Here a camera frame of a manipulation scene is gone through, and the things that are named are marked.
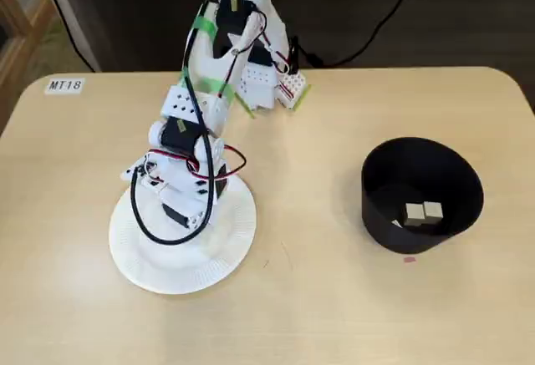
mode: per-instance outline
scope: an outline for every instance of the small cube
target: small cube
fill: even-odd
[[[425,222],[422,204],[405,204],[405,226],[421,226]]]
[[[444,217],[440,202],[424,202],[425,223],[435,225]]]

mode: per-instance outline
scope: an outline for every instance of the wooden floor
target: wooden floor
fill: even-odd
[[[202,0],[71,0],[103,70],[179,69]],[[338,59],[395,0],[273,0],[303,46]],[[491,66],[535,107],[535,0],[406,0],[355,67]]]

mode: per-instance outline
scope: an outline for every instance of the table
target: table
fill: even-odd
[[[532,364],[535,120],[490,68],[308,71],[294,113],[225,139],[257,203],[245,261],[165,297],[115,268],[119,173],[147,149],[174,73],[84,74],[81,95],[23,94],[0,139],[0,362],[6,364]],[[481,177],[468,231],[415,262],[360,219],[360,168],[379,143],[435,139]]]

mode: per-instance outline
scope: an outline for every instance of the white robotic arm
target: white robotic arm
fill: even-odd
[[[220,138],[235,94],[250,109],[272,108],[276,99],[292,108],[306,87],[304,76],[291,68],[286,29],[271,0],[208,0],[194,22],[188,46],[191,38],[183,79],[167,94],[160,112],[163,121],[150,128],[152,149],[122,175],[132,182],[135,213],[135,185],[159,196],[165,213],[177,223],[175,241],[195,233],[211,210],[209,177],[214,179],[211,203],[216,205],[227,177],[236,171],[227,168],[223,152],[232,148]]]

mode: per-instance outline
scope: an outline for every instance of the black container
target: black container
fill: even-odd
[[[436,225],[403,225],[405,203],[440,202]],[[474,169],[457,152],[435,141],[398,138],[384,142],[362,167],[362,219],[385,248],[416,254],[470,227],[483,208],[483,188]]]

